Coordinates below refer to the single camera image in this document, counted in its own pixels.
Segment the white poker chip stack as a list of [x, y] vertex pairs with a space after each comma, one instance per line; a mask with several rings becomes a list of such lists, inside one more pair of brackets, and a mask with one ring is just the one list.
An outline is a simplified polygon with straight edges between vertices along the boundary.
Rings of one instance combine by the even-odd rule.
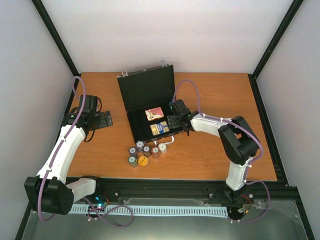
[[159, 143], [157, 147], [161, 154], [165, 154], [168, 151], [167, 145], [165, 143]]

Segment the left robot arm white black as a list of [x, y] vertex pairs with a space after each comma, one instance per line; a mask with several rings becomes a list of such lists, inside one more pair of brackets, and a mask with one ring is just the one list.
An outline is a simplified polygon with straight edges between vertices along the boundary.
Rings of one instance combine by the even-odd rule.
[[79, 105], [65, 115], [57, 142], [41, 170], [28, 177], [24, 188], [31, 209], [43, 213], [66, 215], [73, 204], [88, 196], [103, 198], [104, 187], [97, 176], [85, 175], [66, 183], [67, 173], [81, 143], [88, 143], [99, 129], [113, 125], [109, 111], [102, 111], [102, 101], [94, 95], [81, 95]]

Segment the black poker set case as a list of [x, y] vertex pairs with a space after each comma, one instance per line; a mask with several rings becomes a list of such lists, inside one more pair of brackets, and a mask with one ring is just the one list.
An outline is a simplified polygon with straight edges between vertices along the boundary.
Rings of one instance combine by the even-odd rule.
[[[183, 132], [182, 127], [154, 135], [151, 125], [167, 121], [175, 92], [174, 66], [152, 67], [117, 77], [128, 122], [135, 142], [153, 142]], [[149, 121], [146, 111], [160, 107], [164, 117]]]

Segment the red playing card deck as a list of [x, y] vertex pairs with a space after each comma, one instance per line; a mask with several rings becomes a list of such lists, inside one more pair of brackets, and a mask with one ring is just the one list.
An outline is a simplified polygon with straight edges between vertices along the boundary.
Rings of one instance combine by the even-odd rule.
[[146, 115], [146, 118], [149, 122], [154, 121], [154, 120], [158, 120], [158, 119], [161, 119], [164, 117], [164, 113], [163, 113], [161, 107], [147, 109], [147, 110], [145, 110], [145, 115]]

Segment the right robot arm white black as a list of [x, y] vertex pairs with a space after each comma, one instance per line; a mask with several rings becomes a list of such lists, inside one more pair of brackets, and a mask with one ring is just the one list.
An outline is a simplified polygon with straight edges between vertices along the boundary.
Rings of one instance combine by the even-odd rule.
[[252, 162], [259, 159], [264, 150], [257, 136], [242, 116], [223, 118], [191, 112], [179, 99], [169, 103], [175, 122], [187, 133], [203, 132], [219, 137], [226, 156], [230, 160], [223, 190], [225, 197], [234, 201], [245, 189]]

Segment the blue playing card deck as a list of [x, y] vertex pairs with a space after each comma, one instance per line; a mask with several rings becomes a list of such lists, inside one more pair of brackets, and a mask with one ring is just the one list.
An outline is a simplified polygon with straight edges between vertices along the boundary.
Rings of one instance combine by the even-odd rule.
[[150, 130], [153, 136], [161, 135], [170, 131], [166, 121], [154, 123], [150, 125]]

